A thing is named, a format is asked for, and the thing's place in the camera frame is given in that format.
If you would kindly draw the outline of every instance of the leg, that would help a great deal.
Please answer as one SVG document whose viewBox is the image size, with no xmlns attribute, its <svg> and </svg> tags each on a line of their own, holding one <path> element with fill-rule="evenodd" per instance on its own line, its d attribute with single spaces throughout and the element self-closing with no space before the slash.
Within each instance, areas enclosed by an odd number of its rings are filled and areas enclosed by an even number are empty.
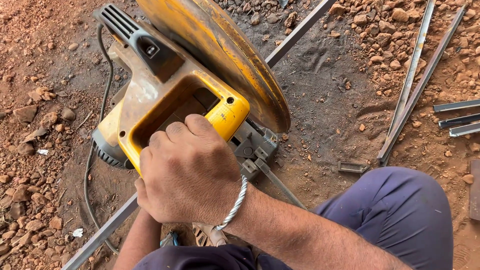
<svg viewBox="0 0 480 270">
<path fill-rule="evenodd" d="M 148 254 L 134 270 L 255 270 L 251 250 L 236 245 L 166 246 Z"/>
<path fill-rule="evenodd" d="M 355 230 L 415 269 L 453 267 L 448 200 L 440 185 L 422 172 L 375 169 L 313 212 Z"/>
</svg>

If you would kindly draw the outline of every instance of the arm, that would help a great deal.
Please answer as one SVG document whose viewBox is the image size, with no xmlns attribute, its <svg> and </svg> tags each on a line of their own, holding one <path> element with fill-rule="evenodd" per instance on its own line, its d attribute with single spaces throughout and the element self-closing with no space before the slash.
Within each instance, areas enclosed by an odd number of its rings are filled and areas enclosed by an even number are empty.
<svg viewBox="0 0 480 270">
<path fill-rule="evenodd" d="M 140 154 L 138 204 L 158 222 L 218 225 L 240 191 L 232 150 L 205 117 L 189 115 L 150 138 Z M 295 270 L 408 270 L 399 259 L 334 222 L 249 184 L 225 230 Z"/>
<path fill-rule="evenodd" d="M 162 224 L 140 209 L 113 270 L 131 270 L 150 252 L 160 248 Z"/>
<path fill-rule="evenodd" d="M 251 184 L 240 211 L 225 231 L 295 270 L 411 269 L 353 231 L 275 200 Z"/>
</svg>

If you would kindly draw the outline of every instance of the sandal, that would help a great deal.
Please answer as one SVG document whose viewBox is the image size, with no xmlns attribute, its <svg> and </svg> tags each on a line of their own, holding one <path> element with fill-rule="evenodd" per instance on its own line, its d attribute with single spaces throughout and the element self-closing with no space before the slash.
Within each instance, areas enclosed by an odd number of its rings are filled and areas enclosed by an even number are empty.
<svg viewBox="0 0 480 270">
<path fill-rule="evenodd" d="M 215 230 L 212 225 L 192 223 L 192 227 L 197 246 L 219 246 L 227 244 L 227 238 L 223 232 Z"/>
</svg>

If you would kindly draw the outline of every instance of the man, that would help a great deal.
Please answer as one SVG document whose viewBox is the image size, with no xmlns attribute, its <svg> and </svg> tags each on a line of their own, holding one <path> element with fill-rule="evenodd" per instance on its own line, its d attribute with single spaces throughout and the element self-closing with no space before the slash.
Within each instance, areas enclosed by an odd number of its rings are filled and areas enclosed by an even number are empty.
<svg viewBox="0 0 480 270">
<path fill-rule="evenodd" d="M 236 159 L 206 118 L 153 134 L 135 183 L 142 208 L 114 270 L 254 270 L 246 247 L 167 246 L 163 222 L 219 225 L 239 196 Z M 257 246 L 263 270 L 451 270 L 453 232 L 443 189 L 428 175 L 387 167 L 310 211 L 248 184 L 225 232 Z"/>
</svg>

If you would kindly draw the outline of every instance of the dirt ground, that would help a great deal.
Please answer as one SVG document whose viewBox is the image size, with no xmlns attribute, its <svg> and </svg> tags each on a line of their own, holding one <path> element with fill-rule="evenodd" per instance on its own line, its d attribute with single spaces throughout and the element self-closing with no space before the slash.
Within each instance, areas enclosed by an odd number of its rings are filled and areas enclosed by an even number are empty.
<svg viewBox="0 0 480 270">
<path fill-rule="evenodd" d="M 135 1 L 114 2 L 144 19 Z M 286 38 L 288 15 L 296 12 L 298 24 L 319 1 L 289 2 L 285 9 L 275 0 L 218 4 L 267 57 Z M 415 82 L 463 3 L 435 3 Z M 0 2 L 3 270 L 59 270 L 96 231 L 84 202 L 83 177 L 108 74 L 92 17 L 103 4 L 99 0 Z M 281 143 L 277 157 L 285 165 L 274 163 L 272 168 L 309 208 L 359 178 L 337 172 L 338 161 L 378 167 L 376 156 L 393 116 L 426 1 L 341 0 L 338 5 L 272 69 L 292 118 L 288 140 Z M 434 113 L 432 105 L 480 98 L 480 6 L 473 3 L 468 9 L 389 161 L 390 166 L 431 175 L 444 189 L 452 210 L 456 270 L 480 268 L 480 224 L 468 217 L 469 184 L 463 180 L 469 162 L 480 159 L 480 135 L 451 138 L 437 123 L 480 109 Z M 104 41 L 110 44 L 112 39 L 104 35 Z M 115 75 L 110 98 L 130 78 L 117 66 Z M 43 134 L 24 142 L 40 127 L 46 128 L 40 130 Z M 39 149 L 48 150 L 47 155 L 36 153 Z M 137 177 L 135 171 L 114 169 L 94 159 L 89 190 L 101 223 L 135 192 Z M 255 184 L 285 200 L 265 178 L 255 179 Z M 111 236 L 115 245 L 121 246 L 132 220 Z M 83 228 L 83 237 L 72 237 L 78 228 Z M 163 232 L 169 229 L 191 243 L 188 225 L 167 224 Z M 115 258 L 103 247 L 82 269 L 111 269 Z"/>
</svg>

